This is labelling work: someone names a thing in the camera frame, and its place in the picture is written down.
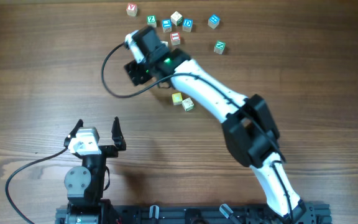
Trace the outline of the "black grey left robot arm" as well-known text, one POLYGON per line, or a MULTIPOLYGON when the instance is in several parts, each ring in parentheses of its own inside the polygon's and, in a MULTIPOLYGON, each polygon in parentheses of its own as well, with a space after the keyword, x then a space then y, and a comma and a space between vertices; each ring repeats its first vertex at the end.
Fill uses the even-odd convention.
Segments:
POLYGON ((56 211, 55 223, 122 223, 111 201, 103 199, 103 192, 110 186, 104 183, 105 175, 109 174, 106 160, 126 150, 118 117, 114 118, 111 134, 114 143, 100 146, 97 129, 84 127, 80 119, 65 138, 65 148, 82 164, 65 175, 68 205, 56 211))

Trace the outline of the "yellow O letter block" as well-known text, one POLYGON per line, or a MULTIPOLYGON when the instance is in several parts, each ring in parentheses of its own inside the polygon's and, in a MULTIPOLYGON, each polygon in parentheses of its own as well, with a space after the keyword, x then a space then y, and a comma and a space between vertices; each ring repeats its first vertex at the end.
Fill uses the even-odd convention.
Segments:
POLYGON ((180 105, 182 104, 183 98, 181 93, 174 93, 172 94, 172 101, 174 105, 180 105))

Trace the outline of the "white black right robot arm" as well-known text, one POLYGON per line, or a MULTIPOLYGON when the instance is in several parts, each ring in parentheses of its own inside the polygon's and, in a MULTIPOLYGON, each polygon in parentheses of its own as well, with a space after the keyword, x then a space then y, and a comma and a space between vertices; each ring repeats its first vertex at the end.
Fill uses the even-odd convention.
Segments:
POLYGON ((285 158, 277 142, 280 133, 265 100, 229 89, 181 49, 170 50, 151 26, 127 34, 124 45, 134 56, 137 72, 169 82, 221 123, 228 151, 240 165, 253 170, 267 205, 285 223, 298 221, 305 205, 283 168, 285 158))

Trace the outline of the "green J letter block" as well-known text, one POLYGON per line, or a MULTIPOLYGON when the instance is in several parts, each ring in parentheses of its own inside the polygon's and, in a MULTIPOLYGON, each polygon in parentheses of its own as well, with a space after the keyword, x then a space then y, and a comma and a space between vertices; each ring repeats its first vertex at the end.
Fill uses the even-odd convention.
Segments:
POLYGON ((191 100, 191 98, 186 98, 184 99, 182 102, 181 102, 183 108, 185 111, 189 111, 189 110, 192 110, 195 105, 193 103, 193 101, 191 100))

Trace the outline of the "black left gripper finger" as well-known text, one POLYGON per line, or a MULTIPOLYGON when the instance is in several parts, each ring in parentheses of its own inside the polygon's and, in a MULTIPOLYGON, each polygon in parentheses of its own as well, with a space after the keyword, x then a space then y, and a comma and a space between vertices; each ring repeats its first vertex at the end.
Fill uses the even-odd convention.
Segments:
POLYGON ((67 135, 67 137, 64 140, 64 147, 68 147, 70 144, 70 141, 76 136, 78 130, 83 127, 83 120, 79 119, 76 123, 75 127, 71 130, 71 132, 67 135))
POLYGON ((118 151, 126 150, 126 141, 124 139, 123 133, 121 131, 121 125, 119 122, 119 118, 116 116, 114 118, 114 122, 112 124, 111 129, 112 140, 114 141, 114 145, 118 151))

